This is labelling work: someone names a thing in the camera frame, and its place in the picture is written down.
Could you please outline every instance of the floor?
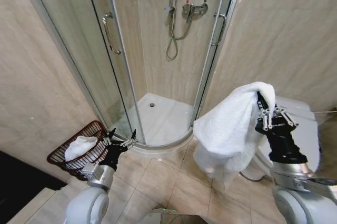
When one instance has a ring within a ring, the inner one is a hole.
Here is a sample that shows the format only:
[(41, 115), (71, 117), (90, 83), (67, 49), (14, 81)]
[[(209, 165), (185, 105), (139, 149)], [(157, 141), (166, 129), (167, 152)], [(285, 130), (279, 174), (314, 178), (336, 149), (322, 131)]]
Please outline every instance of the floor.
[(147, 93), (138, 102), (147, 145), (169, 144), (184, 136), (190, 127), (193, 106)]
[[(285, 223), (273, 201), (270, 181), (251, 182), (238, 175), (224, 190), (197, 167), (196, 144), (192, 139), (183, 150), (161, 160), (124, 153), (102, 224), (134, 224), (155, 208), (208, 216), (216, 223)], [(28, 223), (62, 224), (69, 200), (86, 186), (72, 179)]]

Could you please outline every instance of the beige tile wall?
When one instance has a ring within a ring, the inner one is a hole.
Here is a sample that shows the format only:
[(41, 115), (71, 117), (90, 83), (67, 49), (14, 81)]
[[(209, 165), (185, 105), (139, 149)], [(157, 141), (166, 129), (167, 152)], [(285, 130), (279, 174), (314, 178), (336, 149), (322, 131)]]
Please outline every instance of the beige tile wall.
[(0, 6), (0, 150), (66, 181), (46, 157), (95, 115), (31, 2)]
[(254, 81), (312, 110), (333, 108), (336, 41), (336, 0), (238, 0), (203, 113)]
[[(204, 0), (190, 0), (200, 5)], [(166, 60), (169, 43), (169, 19), (164, 10), (169, 0), (138, 0), (140, 24), (145, 60), (147, 90), (171, 99), (194, 104), (205, 62), (207, 47), (214, 25), (214, 13), (220, 0), (207, 0), (208, 12), (195, 17), (187, 38), (178, 41), (179, 54), (173, 61)], [(186, 0), (177, 1), (176, 34), (181, 36), (186, 29), (182, 6)]]

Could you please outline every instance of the wicker basket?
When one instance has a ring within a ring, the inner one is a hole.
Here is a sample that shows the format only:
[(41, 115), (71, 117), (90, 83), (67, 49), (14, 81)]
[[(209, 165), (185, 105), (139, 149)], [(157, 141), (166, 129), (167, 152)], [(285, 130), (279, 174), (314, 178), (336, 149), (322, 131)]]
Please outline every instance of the wicker basket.
[[(64, 152), (69, 147), (69, 144), (77, 139), (78, 136), (97, 137), (96, 145), (91, 148), (85, 154), (70, 160), (65, 161)], [(57, 165), (61, 169), (69, 172), (70, 175), (75, 176), (79, 180), (86, 181), (87, 179), (82, 175), (81, 170), (87, 163), (97, 163), (104, 159), (107, 153), (107, 149), (104, 143), (104, 138), (107, 136), (106, 131), (102, 123), (98, 120), (94, 120), (78, 133), (72, 136), (68, 141), (56, 148), (47, 157), (47, 161), (50, 164)]]

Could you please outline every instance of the white towel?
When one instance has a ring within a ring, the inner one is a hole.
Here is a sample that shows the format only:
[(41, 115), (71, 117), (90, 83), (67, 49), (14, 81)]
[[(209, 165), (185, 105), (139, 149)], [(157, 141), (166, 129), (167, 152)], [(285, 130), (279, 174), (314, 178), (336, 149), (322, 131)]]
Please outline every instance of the white towel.
[(86, 137), (86, 136), (78, 136), (75, 141), (69, 144), (69, 147), (64, 152), (64, 158), (66, 161), (73, 160), (92, 147), (94, 147), (97, 143), (97, 137)]
[(273, 112), (272, 85), (254, 82), (232, 91), (215, 108), (194, 122), (193, 134), (200, 142), (194, 160), (211, 178), (228, 185), (246, 168), (262, 139), (254, 128), (258, 114), (257, 91)]

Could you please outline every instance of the white toilet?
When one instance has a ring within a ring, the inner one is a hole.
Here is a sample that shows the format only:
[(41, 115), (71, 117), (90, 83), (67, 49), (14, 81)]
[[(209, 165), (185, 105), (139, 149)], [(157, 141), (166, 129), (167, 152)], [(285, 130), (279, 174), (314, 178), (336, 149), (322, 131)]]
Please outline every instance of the white toilet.
[[(286, 108), (291, 117), (300, 124), (292, 131), (294, 142), (300, 148), (301, 153), (306, 155), (309, 168), (316, 171), (320, 162), (320, 146), (314, 113), (310, 111), (308, 104), (294, 99), (276, 97), (276, 104)], [(271, 149), (266, 136), (262, 137), (264, 138), (263, 144), (259, 146), (247, 168), (241, 172), (249, 180), (259, 181), (265, 175), (270, 177), (269, 169), (272, 167), (272, 162), (268, 154)]]

